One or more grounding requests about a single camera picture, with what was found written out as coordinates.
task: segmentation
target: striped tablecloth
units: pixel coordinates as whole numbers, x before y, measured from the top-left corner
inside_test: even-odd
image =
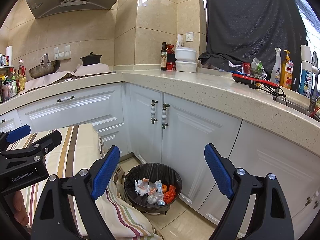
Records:
[[[8,150],[26,148],[52,131],[30,134],[11,144]],[[71,177],[83,168],[89,169],[95,160],[104,157],[103,142],[91,124],[65,127],[58,131],[62,134],[62,142],[45,157],[49,175],[57,174],[59,178]],[[118,165],[105,193],[96,201],[110,231],[116,239],[163,239],[160,230],[157,230],[141,212],[123,200],[125,199],[124,176],[124,171]],[[30,218],[29,228],[32,227],[36,206],[45,183],[46,180],[21,190]],[[69,196],[69,203],[78,232],[84,238],[88,238],[73,196]]]

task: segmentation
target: human hand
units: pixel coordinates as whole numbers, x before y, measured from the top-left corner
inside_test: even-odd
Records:
[[[15,220],[21,225],[26,226],[29,223],[29,217],[20,190],[16,191],[13,196],[13,206],[16,210],[14,214]]]

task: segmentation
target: paper towel roll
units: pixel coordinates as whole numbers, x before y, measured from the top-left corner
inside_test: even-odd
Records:
[[[12,46],[7,47],[5,55],[9,56],[9,66],[12,66]]]
[[[310,50],[310,47],[308,47],[306,45],[301,45],[300,48],[301,48],[301,60],[311,63],[311,50]]]

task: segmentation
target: countertop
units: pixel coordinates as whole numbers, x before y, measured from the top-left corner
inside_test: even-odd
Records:
[[[115,82],[159,90],[242,118],[320,156],[320,123],[274,101],[264,91],[235,83],[229,76],[141,70],[82,77],[16,96],[0,105],[0,115],[53,95]]]

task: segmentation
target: floor tile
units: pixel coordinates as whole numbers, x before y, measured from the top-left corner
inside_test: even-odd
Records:
[[[124,160],[123,162],[119,163],[122,169],[124,170],[125,174],[128,174],[128,171],[131,170],[131,168],[140,165],[141,163],[136,157],[131,157],[127,160]]]
[[[161,231],[166,240],[208,240],[215,227],[213,223],[189,208]]]
[[[177,199],[170,205],[170,210],[167,211],[166,215],[150,215],[143,213],[147,219],[153,221],[160,229],[169,225],[174,221],[178,216],[188,209],[188,205],[185,204],[182,200]]]

